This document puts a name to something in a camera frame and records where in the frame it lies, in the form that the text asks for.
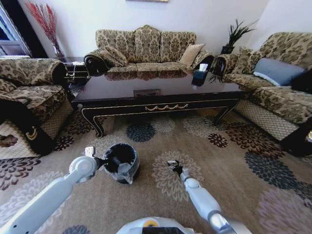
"gray pillow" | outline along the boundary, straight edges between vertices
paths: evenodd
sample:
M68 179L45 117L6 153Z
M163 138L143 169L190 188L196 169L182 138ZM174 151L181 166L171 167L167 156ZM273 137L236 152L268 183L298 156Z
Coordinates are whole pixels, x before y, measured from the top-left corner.
M306 70L271 58L262 58L254 69L254 75L271 82L276 86L289 85L293 78Z

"sofa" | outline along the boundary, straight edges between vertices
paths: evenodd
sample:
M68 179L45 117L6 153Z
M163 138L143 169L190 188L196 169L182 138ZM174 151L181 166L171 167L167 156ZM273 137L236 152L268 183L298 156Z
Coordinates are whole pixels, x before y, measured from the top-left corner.
M88 53L85 64L89 74L104 72L146 72L164 70L193 70L200 63L212 64L211 52L200 51L191 66L179 63L184 51L196 42L192 32L161 32L144 25L134 31L97 30L97 49ZM129 61L125 67L110 67L100 55L105 46L118 49Z
M259 51L266 58L309 70L312 68L312 33L275 33ZM226 81L235 82L242 89L254 90L235 109L277 140L285 139L312 116L312 94L293 90L290 86L274 86L253 74L233 74L238 55L220 55L216 60L223 64Z
M73 110L65 74L56 59L0 59L0 159L53 150Z

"dried red plant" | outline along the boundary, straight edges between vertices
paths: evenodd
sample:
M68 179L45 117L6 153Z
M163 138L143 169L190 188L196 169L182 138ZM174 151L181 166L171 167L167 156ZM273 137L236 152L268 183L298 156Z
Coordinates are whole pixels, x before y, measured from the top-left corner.
M37 5L31 2L27 2L25 5L27 6L30 14L32 14L32 16L44 30L48 39L54 45L57 56L63 57L64 55L59 47L56 35L57 14L55 10L48 4L44 6L43 4Z

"potted plant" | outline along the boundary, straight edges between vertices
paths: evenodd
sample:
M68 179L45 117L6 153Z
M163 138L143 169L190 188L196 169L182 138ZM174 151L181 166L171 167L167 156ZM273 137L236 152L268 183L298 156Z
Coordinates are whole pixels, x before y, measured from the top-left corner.
M241 27L244 21L238 23L238 20L235 20L236 26L230 25L229 29L229 42L222 47L222 54L230 54L234 49L234 44L245 34L250 31L253 31L255 28L250 28L253 24L257 22L257 20L253 23L250 23L244 27Z
M48 4L44 6L43 4L37 5L31 2L27 2L25 5L27 6L30 14L44 30L48 39L51 41L56 56L59 58L64 57L57 40L57 14L55 10Z

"carpet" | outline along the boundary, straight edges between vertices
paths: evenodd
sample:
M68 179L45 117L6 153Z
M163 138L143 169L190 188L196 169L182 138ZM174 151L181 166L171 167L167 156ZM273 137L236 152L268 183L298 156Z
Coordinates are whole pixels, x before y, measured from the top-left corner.
M204 110L102 118L107 136L97 139L76 112L50 155L0 160L0 227L53 179L65 175L86 146L95 146L101 156L111 145L127 142L140 159L133 184L120 184L100 169L91 180L75 185L37 233L114 234L148 216L214 233L169 171L169 159L189 168L224 215L243 222L252 233L312 233L312 159L282 151L234 112L215 127L215 114Z

